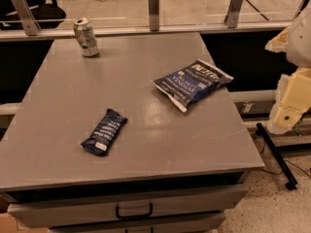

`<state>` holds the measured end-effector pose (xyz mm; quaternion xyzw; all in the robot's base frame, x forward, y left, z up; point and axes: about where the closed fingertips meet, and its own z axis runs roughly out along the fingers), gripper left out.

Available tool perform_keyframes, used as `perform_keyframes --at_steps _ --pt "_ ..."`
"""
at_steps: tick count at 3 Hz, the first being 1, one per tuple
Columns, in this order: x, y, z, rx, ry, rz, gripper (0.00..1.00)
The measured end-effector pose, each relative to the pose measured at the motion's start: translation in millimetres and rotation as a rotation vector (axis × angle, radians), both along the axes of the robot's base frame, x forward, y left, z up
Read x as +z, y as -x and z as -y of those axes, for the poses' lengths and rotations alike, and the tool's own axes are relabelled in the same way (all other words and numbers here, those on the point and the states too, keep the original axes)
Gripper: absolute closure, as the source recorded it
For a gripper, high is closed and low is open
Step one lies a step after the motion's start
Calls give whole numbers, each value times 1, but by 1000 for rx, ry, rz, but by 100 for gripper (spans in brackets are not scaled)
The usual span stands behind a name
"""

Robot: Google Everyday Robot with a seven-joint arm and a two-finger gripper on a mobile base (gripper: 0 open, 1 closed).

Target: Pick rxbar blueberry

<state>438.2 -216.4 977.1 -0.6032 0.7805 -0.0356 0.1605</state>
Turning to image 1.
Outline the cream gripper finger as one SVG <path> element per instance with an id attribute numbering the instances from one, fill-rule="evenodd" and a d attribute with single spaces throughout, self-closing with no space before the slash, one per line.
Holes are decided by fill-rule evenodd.
<path id="1" fill-rule="evenodd" d="M 290 27 L 288 26 L 282 30 L 277 36 L 268 41 L 265 45 L 265 49 L 271 52 L 286 52 L 287 51 L 287 40 L 289 35 Z"/>
<path id="2" fill-rule="evenodd" d="M 284 134 L 311 108 L 311 69 L 299 67 L 290 76 L 282 74 L 275 99 L 267 129 L 272 134 Z"/>

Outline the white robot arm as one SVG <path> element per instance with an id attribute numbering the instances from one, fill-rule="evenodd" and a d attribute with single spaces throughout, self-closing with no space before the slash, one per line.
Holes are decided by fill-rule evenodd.
<path id="1" fill-rule="evenodd" d="M 290 76 L 281 75 L 267 123 L 270 133 L 284 134 L 311 108 L 311 8 L 305 8 L 265 48 L 284 52 L 287 60 L 297 67 Z"/>

